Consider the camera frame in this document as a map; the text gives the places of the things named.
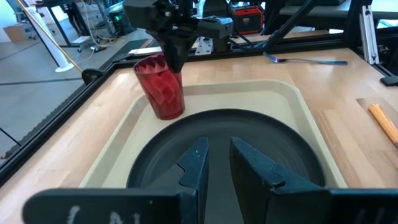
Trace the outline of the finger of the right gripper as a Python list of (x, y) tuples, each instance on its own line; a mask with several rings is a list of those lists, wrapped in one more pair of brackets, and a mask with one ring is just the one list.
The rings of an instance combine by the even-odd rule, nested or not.
[(175, 48), (175, 45), (170, 38), (166, 38), (164, 40), (164, 45), (163, 45), (163, 51), (164, 51), (164, 57), (165, 60), (169, 66), (174, 72), (176, 72), (177, 69), (177, 49)]
[(177, 43), (177, 62), (175, 71), (180, 72), (190, 51), (190, 39), (180, 39)]

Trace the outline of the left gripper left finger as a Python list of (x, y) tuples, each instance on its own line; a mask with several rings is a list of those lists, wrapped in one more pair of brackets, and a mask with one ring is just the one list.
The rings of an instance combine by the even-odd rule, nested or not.
[(156, 223), (203, 223), (208, 192), (209, 144), (200, 138), (149, 189), (167, 190), (171, 202), (155, 204)]

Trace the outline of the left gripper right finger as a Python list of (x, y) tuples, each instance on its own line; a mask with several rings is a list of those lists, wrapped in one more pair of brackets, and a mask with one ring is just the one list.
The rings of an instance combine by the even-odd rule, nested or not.
[(325, 223), (326, 190), (295, 174), (239, 138), (229, 161), (244, 223)]

